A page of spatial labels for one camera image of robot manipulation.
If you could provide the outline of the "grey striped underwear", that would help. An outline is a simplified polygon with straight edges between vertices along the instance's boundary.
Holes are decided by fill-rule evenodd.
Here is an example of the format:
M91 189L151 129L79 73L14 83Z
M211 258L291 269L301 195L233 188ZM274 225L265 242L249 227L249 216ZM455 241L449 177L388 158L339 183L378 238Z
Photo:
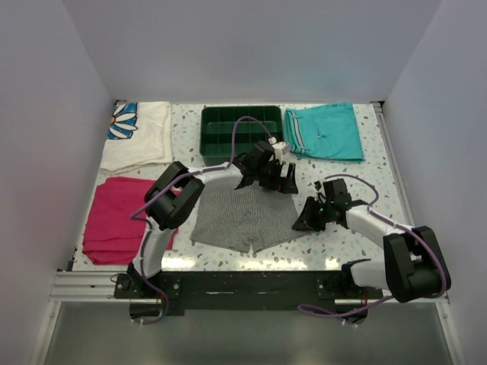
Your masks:
M302 237L303 232L292 229L297 219L291 195L255 183L202 194L190 239L242 253L260 252Z

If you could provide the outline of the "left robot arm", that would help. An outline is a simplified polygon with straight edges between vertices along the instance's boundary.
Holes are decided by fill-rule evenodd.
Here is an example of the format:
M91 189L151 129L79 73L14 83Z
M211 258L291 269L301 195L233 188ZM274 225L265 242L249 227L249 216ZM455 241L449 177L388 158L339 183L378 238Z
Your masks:
M249 152L231 155L228 162L200 169L173 162L146 192L144 204L130 215L148 229L127 274L131 289L141 298L152 297L158 288L155 276L161 272L161 260L173 232L190 216L204 193L237 190L259 183L265 189L296 194L295 165L290 163L282 175L289 143L257 142Z

